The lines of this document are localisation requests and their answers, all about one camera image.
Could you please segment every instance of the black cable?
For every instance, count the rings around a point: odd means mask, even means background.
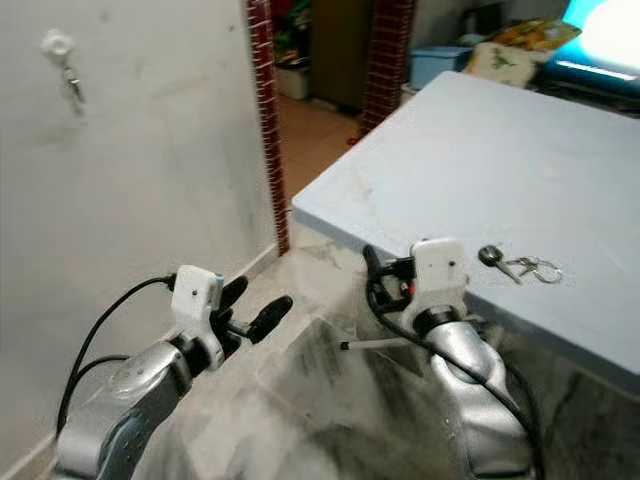
[[[367,303],[369,305],[369,308],[371,309],[375,317],[378,319],[378,322],[382,326],[390,330],[392,333],[394,333],[395,335],[409,340],[414,345],[417,345],[434,355],[438,355],[445,362],[450,363],[456,368],[459,368],[464,373],[469,375],[469,377],[471,377],[479,385],[482,385],[482,387],[484,387],[484,389],[487,390],[491,395],[493,395],[493,397],[496,400],[498,400],[509,411],[509,413],[511,413],[511,415],[515,417],[516,420],[518,420],[520,425],[522,425],[523,430],[529,437],[529,441],[531,443],[531,446],[534,452],[533,461],[534,461],[534,468],[536,470],[536,478],[537,480],[544,480],[545,469],[544,469],[544,463],[542,462],[541,451],[537,441],[538,434],[536,432],[536,428],[532,426],[529,420],[520,411],[518,406],[513,401],[511,401],[511,399],[503,395],[502,392],[494,388],[492,385],[488,384],[487,379],[484,378],[482,375],[479,375],[473,370],[471,370],[470,368],[462,365],[455,358],[453,358],[447,352],[440,350],[440,348],[438,348],[433,343],[425,341],[420,337],[407,332],[403,328],[398,327],[395,323],[391,322],[383,314],[381,314],[378,311],[378,306],[375,302],[375,299],[373,298],[373,295],[375,294],[373,292],[373,287],[376,283],[378,283],[376,279],[370,278],[367,280],[366,297],[367,297]]]
[[[80,351],[76,356],[76,360],[73,363],[73,367],[71,368],[71,372],[69,373],[69,378],[67,379],[67,384],[64,387],[64,393],[62,394],[62,400],[60,401],[60,408],[58,409],[58,417],[56,421],[56,437],[60,435],[64,424],[67,421],[67,414],[69,413],[69,403],[71,402],[71,395],[73,394],[73,389],[77,384],[78,379],[76,377],[79,374],[80,365],[82,365],[82,360],[84,360],[84,356],[89,349],[89,345],[91,345],[91,341],[96,336],[98,329],[102,326],[102,324],[109,318],[109,316],[120,306],[122,305],[129,297],[131,297],[134,293],[142,290],[149,285],[153,285],[155,283],[164,283],[167,285],[169,290],[173,289],[173,286],[176,281],[176,274],[168,275],[166,277],[154,277],[144,282],[140,282],[136,286],[129,289],[125,292],[118,300],[116,300],[107,310],[96,320],[93,327],[89,331],[89,334],[84,339],[82,343],[82,347],[80,347]]]
[[[529,385],[529,382],[527,382],[527,379],[524,378],[524,375],[522,375],[518,369],[506,362],[504,366],[511,376],[516,379],[518,386],[522,390],[525,400],[527,401],[529,417],[531,418],[531,428],[533,428],[533,437],[530,437],[533,449],[533,464],[535,465],[538,478],[544,479],[546,476],[546,470],[542,455],[542,427],[540,424],[540,410],[538,409],[538,404],[533,396],[531,386]]]
[[[87,363],[84,367],[80,369],[78,374],[75,376],[73,380],[73,387],[71,389],[71,394],[73,395],[73,392],[75,391],[76,387],[80,383],[80,380],[82,380],[82,377],[84,377],[87,373],[89,373],[90,370],[94,369],[98,365],[102,365],[103,363],[124,362],[128,358],[129,358],[129,355],[106,355],[104,357],[96,358],[92,362]]]

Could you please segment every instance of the red brick door frame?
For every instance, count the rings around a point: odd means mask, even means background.
[[[289,250],[289,225],[278,132],[271,10],[269,0],[246,0],[246,8],[260,131],[278,239],[278,254],[284,255]]]
[[[415,0],[376,0],[360,133],[364,137],[400,106]]]

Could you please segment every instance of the floor tile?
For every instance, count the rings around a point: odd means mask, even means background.
[[[346,142],[343,144],[322,140],[301,154],[292,158],[292,162],[309,168],[320,174],[344,155],[351,148]]]
[[[289,202],[291,202],[294,195],[309,185],[318,174],[318,171],[304,165],[296,162],[286,162],[284,164],[284,188]]]

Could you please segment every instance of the white wall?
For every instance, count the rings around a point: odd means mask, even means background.
[[[476,0],[476,4],[496,0]],[[569,0],[508,0],[507,18],[561,18]],[[455,37],[462,12],[473,0],[417,0],[411,33],[411,48],[425,45],[447,45]]]
[[[449,45],[471,0],[417,0],[410,48]]]
[[[511,18],[562,18],[569,0],[513,0]]]
[[[0,476],[52,431],[122,291],[186,262],[231,275],[273,245],[243,4],[0,4]],[[82,118],[38,50],[51,27],[76,39]],[[169,301],[139,294],[93,355],[148,345]]]

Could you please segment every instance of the blue container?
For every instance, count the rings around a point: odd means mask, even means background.
[[[411,51],[411,88],[420,90],[442,72],[459,72],[473,49],[467,47],[426,47]]]

